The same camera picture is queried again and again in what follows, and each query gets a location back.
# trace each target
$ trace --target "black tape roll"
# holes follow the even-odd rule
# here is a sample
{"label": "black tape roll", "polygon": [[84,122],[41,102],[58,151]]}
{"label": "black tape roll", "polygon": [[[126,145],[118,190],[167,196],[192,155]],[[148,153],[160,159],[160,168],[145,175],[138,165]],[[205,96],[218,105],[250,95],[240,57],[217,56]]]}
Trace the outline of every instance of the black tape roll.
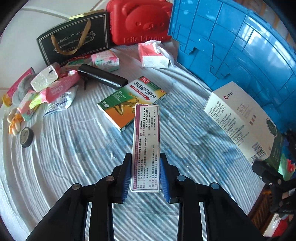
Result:
{"label": "black tape roll", "polygon": [[34,132],[29,127],[25,127],[20,132],[20,144],[23,146],[23,148],[26,148],[31,145],[34,137]]}
{"label": "black tape roll", "polygon": [[87,79],[97,80],[113,89],[120,89],[128,84],[128,80],[115,74],[111,74],[101,69],[97,69],[88,64],[82,64],[78,69],[79,75]]}

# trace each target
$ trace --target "golden running figure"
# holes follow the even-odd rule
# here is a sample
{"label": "golden running figure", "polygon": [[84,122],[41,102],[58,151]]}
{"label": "golden running figure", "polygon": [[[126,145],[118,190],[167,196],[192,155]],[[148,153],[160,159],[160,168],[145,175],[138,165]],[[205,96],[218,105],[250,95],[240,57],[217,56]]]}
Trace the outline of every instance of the golden running figure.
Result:
{"label": "golden running figure", "polygon": [[129,101],[121,102],[115,106],[112,106],[120,115],[124,114],[124,107],[127,105],[129,107],[132,107],[133,111],[132,113],[135,113],[136,110],[136,104],[139,104],[138,97],[134,96],[131,92],[129,93],[130,96],[132,96],[134,99],[131,99]]}

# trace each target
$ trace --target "metal screw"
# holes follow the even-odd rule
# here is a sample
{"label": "metal screw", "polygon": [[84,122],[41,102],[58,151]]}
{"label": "metal screw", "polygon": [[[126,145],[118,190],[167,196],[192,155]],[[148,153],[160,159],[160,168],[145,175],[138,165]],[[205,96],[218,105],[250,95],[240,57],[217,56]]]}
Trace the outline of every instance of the metal screw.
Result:
{"label": "metal screw", "polygon": [[220,185],[218,183],[212,183],[211,188],[218,190],[220,188]]}
{"label": "metal screw", "polygon": [[179,176],[177,176],[177,180],[180,181],[180,182],[185,181],[185,179],[186,179],[186,177],[183,176],[183,175],[179,175]]}
{"label": "metal screw", "polygon": [[113,180],[114,180],[114,176],[111,176],[111,175],[106,176],[106,181],[107,181],[107,182],[111,182],[111,181],[113,181]]}
{"label": "metal screw", "polygon": [[73,190],[78,190],[80,187],[81,187],[81,185],[79,183],[75,183],[72,185]]}

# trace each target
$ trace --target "bear nose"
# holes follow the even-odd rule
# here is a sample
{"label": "bear nose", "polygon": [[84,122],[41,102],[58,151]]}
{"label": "bear nose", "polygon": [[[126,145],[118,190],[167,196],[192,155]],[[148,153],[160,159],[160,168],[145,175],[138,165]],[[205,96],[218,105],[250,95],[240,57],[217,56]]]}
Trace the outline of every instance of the bear nose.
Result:
{"label": "bear nose", "polygon": [[153,29],[154,28],[154,24],[153,23],[146,23],[146,24],[144,24],[144,27],[143,28],[145,30]]}

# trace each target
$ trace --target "green and orange medicine box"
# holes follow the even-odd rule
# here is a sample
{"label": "green and orange medicine box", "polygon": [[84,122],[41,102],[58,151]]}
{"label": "green and orange medicine box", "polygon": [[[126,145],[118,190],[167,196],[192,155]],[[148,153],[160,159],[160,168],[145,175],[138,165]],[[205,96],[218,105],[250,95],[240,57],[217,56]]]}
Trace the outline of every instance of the green and orange medicine box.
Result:
{"label": "green and orange medicine box", "polygon": [[135,118],[136,104],[155,104],[166,92],[142,76],[98,103],[106,117],[120,131],[124,131]]}

